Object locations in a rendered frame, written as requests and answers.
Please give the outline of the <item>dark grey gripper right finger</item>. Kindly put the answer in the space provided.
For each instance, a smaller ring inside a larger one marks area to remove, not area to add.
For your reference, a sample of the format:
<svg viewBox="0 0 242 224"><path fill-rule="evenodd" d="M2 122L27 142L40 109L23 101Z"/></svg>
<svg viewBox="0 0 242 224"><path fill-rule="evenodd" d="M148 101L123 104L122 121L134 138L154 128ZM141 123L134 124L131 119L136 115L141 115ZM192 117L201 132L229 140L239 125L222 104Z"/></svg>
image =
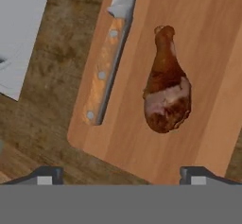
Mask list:
<svg viewBox="0 0 242 224"><path fill-rule="evenodd" d="M204 166L182 166L180 175L180 185L208 185L212 183L239 185L239 182L219 177Z"/></svg>

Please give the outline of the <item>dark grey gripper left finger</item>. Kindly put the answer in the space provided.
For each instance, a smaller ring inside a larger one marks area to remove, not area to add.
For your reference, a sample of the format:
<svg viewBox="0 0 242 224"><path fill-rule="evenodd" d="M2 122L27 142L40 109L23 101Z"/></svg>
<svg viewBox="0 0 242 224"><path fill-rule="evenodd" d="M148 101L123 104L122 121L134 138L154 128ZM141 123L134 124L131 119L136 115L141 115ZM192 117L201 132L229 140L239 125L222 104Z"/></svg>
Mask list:
<svg viewBox="0 0 242 224"><path fill-rule="evenodd" d="M7 181L7 184L62 185L63 168L47 165L40 166L28 175Z"/></svg>

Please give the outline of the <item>wooden cutting board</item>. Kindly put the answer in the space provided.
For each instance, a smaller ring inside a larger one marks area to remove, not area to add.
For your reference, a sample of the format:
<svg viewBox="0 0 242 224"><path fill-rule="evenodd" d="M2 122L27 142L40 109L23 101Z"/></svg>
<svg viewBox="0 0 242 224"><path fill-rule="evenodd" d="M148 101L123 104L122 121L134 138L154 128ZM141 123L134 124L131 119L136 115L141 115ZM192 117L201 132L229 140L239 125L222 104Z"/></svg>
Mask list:
<svg viewBox="0 0 242 224"><path fill-rule="evenodd" d="M242 130L242 0L103 0L67 138L154 184L224 175Z"/></svg>

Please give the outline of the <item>brown chicken drumstick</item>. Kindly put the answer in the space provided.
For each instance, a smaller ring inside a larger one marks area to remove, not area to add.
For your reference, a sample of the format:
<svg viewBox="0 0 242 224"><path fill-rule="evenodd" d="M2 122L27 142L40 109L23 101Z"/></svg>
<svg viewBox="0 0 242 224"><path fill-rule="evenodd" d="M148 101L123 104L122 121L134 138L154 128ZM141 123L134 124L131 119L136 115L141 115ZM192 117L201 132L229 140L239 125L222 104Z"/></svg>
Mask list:
<svg viewBox="0 0 242 224"><path fill-rule="evenodd" d="M191 83L179 64L172 26L154 29L156 54L143 92L148 126L158 133L177 129L191 112Z"/></svg>

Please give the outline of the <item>wooden-handled kitchen knife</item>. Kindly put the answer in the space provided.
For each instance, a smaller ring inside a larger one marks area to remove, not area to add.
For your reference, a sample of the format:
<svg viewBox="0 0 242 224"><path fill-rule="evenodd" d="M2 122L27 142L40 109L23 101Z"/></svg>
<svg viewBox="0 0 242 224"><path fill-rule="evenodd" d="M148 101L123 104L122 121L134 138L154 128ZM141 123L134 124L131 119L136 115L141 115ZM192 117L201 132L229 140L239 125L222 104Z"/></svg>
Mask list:
<svg viewBox="0 0 242 224"><path fill-rule="evenodd" d="M130 33L136 0L112 0L107 12L112 21L98 52L90 91L83 106L83 120L100 126L112 92L124 45Z"/></svg>

